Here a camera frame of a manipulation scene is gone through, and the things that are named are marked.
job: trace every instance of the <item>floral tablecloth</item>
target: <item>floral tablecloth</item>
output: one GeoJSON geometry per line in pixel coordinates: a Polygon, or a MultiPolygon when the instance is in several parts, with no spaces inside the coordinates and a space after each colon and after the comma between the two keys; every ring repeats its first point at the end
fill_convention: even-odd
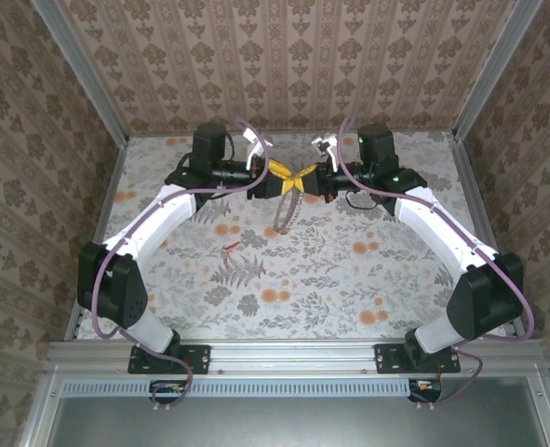
{"type": "MultiPolygon", "coordinates": [[[[272,157],[294,172],[319,161],[312,135],[273,135],[272,157]]],[[[236,159],[246,152],[235,137],[236,159]]],[[[357,159],[355,134],[344,139],[357,159]]],[[[429,182],[469,230],[471,218],[446,132],[395,133],[401,164],[429,182]]],[[[132,139],[107,229],[115,234],[155,196],[191,150],[189,137],[132,139]]],[[[364,193],[349,196],[371,207],[364,193]]],[[[280,197],[210,201],[161,245],[145,274],[149,306],[184,339],[402,337],[440,314],[453,290],[436,255],[382,207],[355,210],[302,197],[288,233],[273,230],[280,197]],[[224,251],[224,247],[239,244],[224,251]]],[[[105,329],[110,322],[103,321],[105,329]]],[[[78,338],[95,338],[90,314],[78,338]]]]}

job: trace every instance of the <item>red small object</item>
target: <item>red small object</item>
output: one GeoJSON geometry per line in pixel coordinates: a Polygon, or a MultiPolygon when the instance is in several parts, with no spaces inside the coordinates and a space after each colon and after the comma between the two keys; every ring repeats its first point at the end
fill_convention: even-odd
{"type": "Polygon", "coordinates": [[[235,244],[231,244],[230,246],[225,247],[224,250],[234,249],[234,248],[237,247],[239,244],[241,244],[241,241],[240,241],[240,240],[238,240],[235,244]]]}

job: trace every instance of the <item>floral mat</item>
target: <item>floral mat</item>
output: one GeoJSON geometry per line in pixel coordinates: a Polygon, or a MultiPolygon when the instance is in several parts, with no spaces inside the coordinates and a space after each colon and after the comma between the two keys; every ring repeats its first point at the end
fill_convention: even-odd
{"type": "MultiPolygon", "coordinates": [[[[310,146],[312,135],[273,138],[272,157],[294,173],[321,160],[310,146]]],[[[235,143],[236,159],[243,159],[242,138],[235,143]]],[[[346,159],[357,159],[355,134],[344,143],[346,159]]],[[[395,133],[395,143],[401,165],[416,169],[448,211],[473,230],[452,136],[403,132],[395,133]]],[[[129,142],[107,237],[148,205],[191,145],[189,137],[129,142]]],[[[358,207],[373,205],[365,193],[349,199],[358,207]]],[[[209,201],[178,227],[146,266],[152,311],[184,339],[402,337],[440,314],[452,278],[422,240],[382,207],[353,209],[344,194],[330,204],[302,195],[287,233],[279,235],[273,224],[280,200],[227,196],[209,201]]],[[[96,338],[88,311],[77,337],[96,338]]]]}

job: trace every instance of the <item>floral wallpaper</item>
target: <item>floral wallpaper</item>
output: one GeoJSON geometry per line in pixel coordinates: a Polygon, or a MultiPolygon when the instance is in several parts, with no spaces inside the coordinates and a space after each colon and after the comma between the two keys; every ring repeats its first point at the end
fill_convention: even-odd
{"type": "Polygon", "coordinates": [[[550,0],[466,137],[502,250],[525,261],[525,292],[550,359],[550,0]]]}
{"type": "MultiPolygon", "coordinates": [[[[295,173],[320,159],[311,135],[273,138],[272,157],[295,173]]],[[[344,139],[348,158],[358,157],[355,139],[344,139]]],[[[235,141],[239,158],[244,144],[241,136],[235,141]]],[[[472,229],[452,135],[395,133],[395,141],[402,164],[416,168],[472,229]]],[[[186,137],[130,140],[107,237],[148,205],[191,147],[186,137]]],[[[349,199],[374,205],[364,193],[349,199]]],[[[448,271],[382,207],[355,210],[343,194],[330,204],[304,195],[277,233],[280,202],[248,201],[243,193],[209,201],[143,267],[151,310],[185,339],[323,339],[402,337],[445,307],[454,287],[448,271]]],[[[95,338],[88,312],[78,337],[95,338]]]]}
{"type": "Polygon", "coordinates": [[[130,134],[451,128],[516,0],[60,0],[130,134]]]}
{"type": "Polygon", "coordinates": [[[0,446],[19,436],[47,344],[63,338],[115,156],[34,7],[0,0],[0,446]]]}

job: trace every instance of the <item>patterned wall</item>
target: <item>patterned wall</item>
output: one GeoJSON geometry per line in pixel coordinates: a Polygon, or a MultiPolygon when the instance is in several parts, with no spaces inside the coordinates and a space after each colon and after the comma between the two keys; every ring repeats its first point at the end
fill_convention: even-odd
{"type": "Polygon", "coordinates": [[[498,244],[526,262],[536,336],[550,358],[550,0],[466,138],[498,244]]]}
{"type": "Polygon", "coordinates": [[[116,148],[29,2],[0,0],[0,446],[63,337],[116,148]]]}
{"type": "Polygon", "coordinates": [[[515,0],[60,0],[136,135],[450,128],[515,0]]]}

